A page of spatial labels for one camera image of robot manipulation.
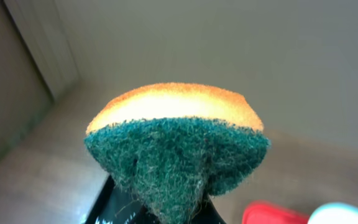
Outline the green and orange sponge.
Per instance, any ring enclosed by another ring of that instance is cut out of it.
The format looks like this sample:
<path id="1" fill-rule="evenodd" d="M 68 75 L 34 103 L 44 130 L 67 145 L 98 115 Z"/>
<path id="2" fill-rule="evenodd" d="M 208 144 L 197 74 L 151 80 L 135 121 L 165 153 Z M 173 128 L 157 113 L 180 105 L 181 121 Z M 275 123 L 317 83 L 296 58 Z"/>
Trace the green and orange sponge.
<path id="1" fill-rule="evenodd" d="M 162 223 L 188 223 L 209 196 L 234 190 L 270 141 L 246 99 L 196 83 L 158 83 L 111 100 L 85 147 L 120 189 Z"/>

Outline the light blue plate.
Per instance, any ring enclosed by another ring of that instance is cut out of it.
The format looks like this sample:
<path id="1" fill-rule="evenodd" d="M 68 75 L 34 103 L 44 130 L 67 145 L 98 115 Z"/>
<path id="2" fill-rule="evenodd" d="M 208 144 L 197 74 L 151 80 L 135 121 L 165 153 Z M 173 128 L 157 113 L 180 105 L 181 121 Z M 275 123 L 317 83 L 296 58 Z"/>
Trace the light blue plate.
<path id="1" fill-rule="evenodd" d="M 358 224 L 358 207 L 341 202 L 326 203 L 311 214 L 307 224 Z"/>

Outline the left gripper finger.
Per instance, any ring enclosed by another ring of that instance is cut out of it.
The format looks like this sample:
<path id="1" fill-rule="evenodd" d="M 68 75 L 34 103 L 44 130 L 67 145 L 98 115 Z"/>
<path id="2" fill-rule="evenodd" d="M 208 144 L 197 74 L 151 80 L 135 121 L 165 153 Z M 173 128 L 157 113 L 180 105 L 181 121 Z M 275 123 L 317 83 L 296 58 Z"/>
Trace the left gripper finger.
<path id="1" fill-rule="evenodd" d="M 208 194 L 204 194 L 194 213 L 194 224 L 226 224 Z"/>

